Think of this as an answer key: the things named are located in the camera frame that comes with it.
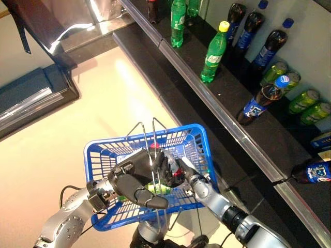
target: blue shopping basket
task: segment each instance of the blue shopping basket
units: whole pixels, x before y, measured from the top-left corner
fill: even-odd
[[[201,125],[191,124],[157,131],[155,138],[160,147],[167,150],[175,159],[186,156],[201,174],[209,173],[212,181],[216,182],[207,134]],[[146,141],[148,146],[154,143],[153,132],[146,133]],[[145,147],[144,134],[89,142],[84,149],[86,181],[97,181],[106,177],[118,159]],[[202,207],[201,203],[197,203],[192,196],[187,196],[180,187],[172,189],[171,193],[164,197],[169,202],[167,213]],[[92,216],[92,224],[98,231],[156,217],[155,209],[140,207],[130,201],[121,202],[118,199],[112,200],[104,212],[105,215],[101,219],[97,214]]]

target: red object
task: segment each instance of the red object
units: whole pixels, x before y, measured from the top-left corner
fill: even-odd
[[[155,145],[156,145],[156,148],[160,148],[160,144],[159,143],[152,143],[149,147],[150,148],[155,148]]]

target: soda can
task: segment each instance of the soda can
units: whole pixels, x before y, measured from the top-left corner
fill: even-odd
[[[315,104],[320,97],[320,94],[315,90],[308,90],[301,93],[299,96],[293,99],[289,105],[289,113],[290,114],[298,114],[308,107]]]
[[[331,105],[326,102],[319,102],[302,113],[300,123],[303,125],[312,125],[324,119],[330,113]]]
[[[260,82],[261,86],[266,85],[269,82],[273,82],[279,76],[284,75],[288,70],[288,65],[285,62],[279,61],[275,63],[270,69],[264,74],[262,81]]]
[[[287,87],[284,89],[285,94],[289,92],[291,89],[293,89],[295,86],[297,86],[301,80],[300,74],[296,71],[288,72],[286,76],[289,77],[290,81]]]

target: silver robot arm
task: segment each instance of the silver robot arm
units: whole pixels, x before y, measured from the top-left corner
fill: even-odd
[[[212,184],[195,170],[186,157],[177,162],[184,170],[185,178],[190,183],[197,201],[226,225],[241,244],[247,248],[290,248],[279,234],[216,192]]]
[[[105,202],[117,196],[107,178],[93,185],[93,189],[102,192]],[[100,211],[91,197],[91,190],[87,188],[72,194],[46,221],[34,248],[70,248],[78,240],[87,220]]]

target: blue bottle cap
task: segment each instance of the blue bottle cap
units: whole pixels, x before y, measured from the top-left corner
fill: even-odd
[[[290,27],[292,27],[293,23],[294,23],[294,20],[292,18],[286,18],[285,21],[283,22],[283,27],[290,28]]]
[[[268,6],[267,0],[261,0],[259,3],[259,9],[265,9]]]
[[[275,85],[279,88],[285,88],[289,84],[289,81],[289,77],[283,75],[276,79]]]

